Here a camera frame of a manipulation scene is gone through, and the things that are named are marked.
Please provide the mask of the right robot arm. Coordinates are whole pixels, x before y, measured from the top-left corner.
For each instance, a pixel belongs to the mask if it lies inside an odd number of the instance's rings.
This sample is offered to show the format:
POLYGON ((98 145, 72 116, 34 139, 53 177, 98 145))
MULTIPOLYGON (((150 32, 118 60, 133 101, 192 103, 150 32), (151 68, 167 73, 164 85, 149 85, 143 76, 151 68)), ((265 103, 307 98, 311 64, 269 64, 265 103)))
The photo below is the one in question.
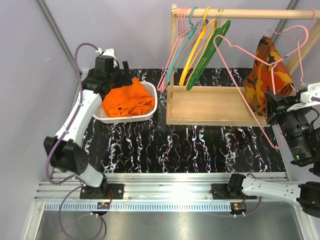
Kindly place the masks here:
MULTIPOLYGON (((295 96, 265 93, 267 105, 267 123, 278 124, 289 147, 293 160, 292 165, 305 167, 312 165, 309 171, 320 175, 320 130, 308 122, 306 114, 314 108, 313 103, 320 102, 319 97, 312 95, 306 99, 309 91, 297 92, 295 96)), ((301 207, 306 214, 320 216, 320 184, 309 181, 299 184, 277 184, 261 181, 243 174, 231 175, 227 193, 232 198, 257 196, 287 202, 301 207)))

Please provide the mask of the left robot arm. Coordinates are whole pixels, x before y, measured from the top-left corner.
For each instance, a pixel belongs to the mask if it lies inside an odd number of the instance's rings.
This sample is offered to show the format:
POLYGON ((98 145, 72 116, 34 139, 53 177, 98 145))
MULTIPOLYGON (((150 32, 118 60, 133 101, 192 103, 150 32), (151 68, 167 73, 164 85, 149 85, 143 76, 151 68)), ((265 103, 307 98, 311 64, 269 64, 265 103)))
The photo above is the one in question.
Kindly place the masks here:
POLYGON ((47 136, 43 141, 47 153, 46 166, 69 172, 80 180, 85 193, 102 199, 111 194, 107 177, 90 164, 88 154, 81 145, 94 112, 107 94, 112 89, 133 83, 129 63, 119 63, 113 56, 99 55, 94 68, 80 83, 77 101, 67 120, 55 136, 47 136))

